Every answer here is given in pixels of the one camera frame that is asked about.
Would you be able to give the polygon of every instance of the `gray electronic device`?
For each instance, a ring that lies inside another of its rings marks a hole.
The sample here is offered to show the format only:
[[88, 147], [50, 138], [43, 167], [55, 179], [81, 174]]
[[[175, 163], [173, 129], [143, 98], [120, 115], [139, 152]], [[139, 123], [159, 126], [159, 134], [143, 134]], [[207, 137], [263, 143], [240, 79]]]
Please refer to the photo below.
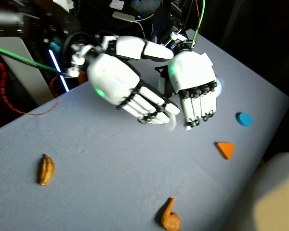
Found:
[[112, 17], [114, 17], [116, 19], [120, 19], [120, 20], [126, 21], [126, 22], [129, 22], [129, 23], [132, 23], [135, 20], [134, 16], [129, 15], [129, 14], [125, 14], [125, 13], [121, 13], [121, 12], [118, 12], [118, 11], [115, 11], [112, 14]]

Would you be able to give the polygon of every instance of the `banana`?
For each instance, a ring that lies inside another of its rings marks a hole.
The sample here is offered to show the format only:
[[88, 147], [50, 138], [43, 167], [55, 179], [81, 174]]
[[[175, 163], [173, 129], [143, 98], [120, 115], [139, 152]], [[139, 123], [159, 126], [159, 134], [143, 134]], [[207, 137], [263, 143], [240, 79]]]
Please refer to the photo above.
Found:
[[54, 173], [54, 164], [53, 161], [46, 154], [43, 155], [43, 166], [40, 172], [40, 182], [39, 184], [44, 186], [48, 184], [48, 182], [53, 177]]
[[169, 231], [178, 231], [181, 227], [181, 221], [178, 214], [171, 213], [174, 201], [174, 198], [170, 199], [161, 219], [162, 226]]

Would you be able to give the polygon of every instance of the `orange toy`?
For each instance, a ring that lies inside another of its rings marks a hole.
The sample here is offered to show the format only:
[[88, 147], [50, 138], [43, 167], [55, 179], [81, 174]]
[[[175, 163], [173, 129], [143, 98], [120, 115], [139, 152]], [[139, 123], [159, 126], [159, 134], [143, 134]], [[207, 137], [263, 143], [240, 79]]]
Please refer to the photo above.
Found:
[[174, 198], [170, 199], [170, 202], [167, 208], [165, 209], [161, 219], [162, 226], [168, 231], [178, 231], [181, 227], [181, 221], [178, 214], [171, 213], [174, 201], [175, 201]]
[[235, 150], [234, 143], [217, 143], [216, 147], [226, 160], [232, 157], [233, 151]]

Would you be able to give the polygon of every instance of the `white robotic hand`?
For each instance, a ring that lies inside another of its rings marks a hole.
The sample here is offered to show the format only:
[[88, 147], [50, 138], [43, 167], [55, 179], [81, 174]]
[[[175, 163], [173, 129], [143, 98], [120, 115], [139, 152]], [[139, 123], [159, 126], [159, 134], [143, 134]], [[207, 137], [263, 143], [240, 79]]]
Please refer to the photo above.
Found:
[[171, 50], [131, 36], [105, 36], [101, 48], [104, 53], [94, 58], [87, 74], [102, 98], [118, 109], [123, 108], [141, 123], [166, 124], [170, 122], [169, 114], [179, 114], [180, 109], [173, 102], [140, 80], [128, 63], [117, 58], [164, 61], [173, 58]]
[[186, 130], [207, 121], [216, 111], [216, 76], [206, 53], [178, 53], [168, 64], [168, 74], [184, 110]]

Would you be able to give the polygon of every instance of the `white light strip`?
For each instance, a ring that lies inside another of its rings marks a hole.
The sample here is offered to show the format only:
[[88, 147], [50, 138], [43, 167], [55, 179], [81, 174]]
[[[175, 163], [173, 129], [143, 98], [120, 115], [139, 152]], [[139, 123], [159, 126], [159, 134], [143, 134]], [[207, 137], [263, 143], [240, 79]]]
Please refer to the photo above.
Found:
[[[59, 65], [58, 65], [58, 62], [57, 62], [56, 58], [54, 57], [53, 51], [52, 51], [52, 50], [48, 50], [48, 51], [49, 51], [50, 56], [51, 56], [52, 59], [53, 59], [53, 63], [54, 63], [54, 65], [55, 65], [57, 71], [60, 71], [60, 72], [61, 72], [61, 70], [60, 70], [60, 68], [59, 68]], [[64, 86], [64, 88], [66, 89], [66, 91], [69, 92], [69, 89], [68, 89], [68, 87], [67, 87], [66, 81], [64, 80], [63, 76], [60, 76], [60, 79], [61, 79], [61, 81], [62, 81], [62, 83], [63, 83], [63, 86]]]

